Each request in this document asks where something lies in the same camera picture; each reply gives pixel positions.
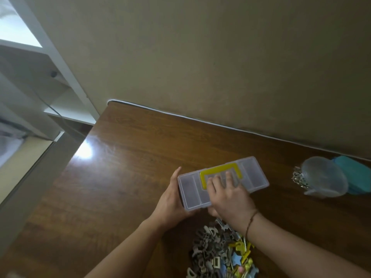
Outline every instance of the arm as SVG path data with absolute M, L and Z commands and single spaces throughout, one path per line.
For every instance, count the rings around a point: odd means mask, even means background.
M 152 215 L 85 278 L 140 277 L 152 252 L 165 231 L 197 211 L 186 212 L 178 192 L 179 167 L 171 176 L 170 184 L 162 194 Z
M 257 209 L 243 186 L 234 187 L 229 173 L 226 182 L 224 188 L 219 177 L 208 180 L 207 191 L 213 205 L 208 211 L 245 235 Z M 291 278 L 371 277 L 359 266 L 281 229 L 259 213 L 254 216 L 247 236 Z

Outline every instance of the yellow handle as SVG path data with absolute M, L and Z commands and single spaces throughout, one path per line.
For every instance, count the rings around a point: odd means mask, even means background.
M 206 175 L 211 175 L 213 173 L 220 173 L 220 172 L 223 172 L 225 170 L 229 170 L 231 168 L 234 168 L 234 170 L 237 173 L 237 177 L 239 179 L 241 179 L 242 178 L 242 173 L 241 173 L 240 169 L 238 168 L 237 163 L 224 164 L 224 165 L 220 165 L 220 166 L 217 166 L 217 167 L 214 167 L 214 168 L 206 169 L 206 170 L 203 170 L 203 171 L 200 172 L 202 188 L 206 189 L 206 180 L 205 180 Z

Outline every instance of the clear plastic container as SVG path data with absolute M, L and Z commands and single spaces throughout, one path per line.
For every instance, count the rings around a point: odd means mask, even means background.
M 221 182 L 225 186 L 227 171 L 231 172 L 235 186 L 240 182 L 250 193 L 269 186 L 269 182 L 255 157 L 239 159 L 224 165 L 178 176 L 184 208 L 190 211 L 210 206 L 211 202 L 206 190 L 207 179 L 214 175 L 220 175 Z
M 309 189 L 304 194 L 320 198 L 338 197 L 348 191 L 348 181 L 341 168 L 323 157 L 306 159 L 301 166 Z

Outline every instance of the wooden table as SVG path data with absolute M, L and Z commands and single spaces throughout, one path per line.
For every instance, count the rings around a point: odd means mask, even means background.
M 293 167 L 315 155 L 333 157 L 111 102 L 0 261 L 1 277 L 83 277 L 152 213 L 178 166 L 185 173 L 248 156 L 270 182 L 252 195 L 268 219 L 371 271 L 371 196 L 305 196 Z M 204 210 L 167 232 L 144 276 L 186 276 L 194 232 L 211 220 Z M 259 250 L 252 257 L 258 277 L 285 277 Z

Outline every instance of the hand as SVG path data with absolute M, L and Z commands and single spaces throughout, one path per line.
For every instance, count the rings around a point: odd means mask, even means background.
M 250 218 L 257 211 L 248 191 L 239 184 L 233 185 L 230 172 L 225 173 L 226 187 L 220 176 L 210 177 L 207 181 L 207 192 L 212 206 L 208 207 L 210 215 L 225 220 L 234 230 L 245 234 Z
M 175 227 L 182 220 L 194 215 L 199 210 L 187 212 L 180 200 L 178 191 L 178 175 L 182 167 L 175 170 L 170 178 L 170 184 L 162 194 L 150 218 L 158 222 L 164 231 Z

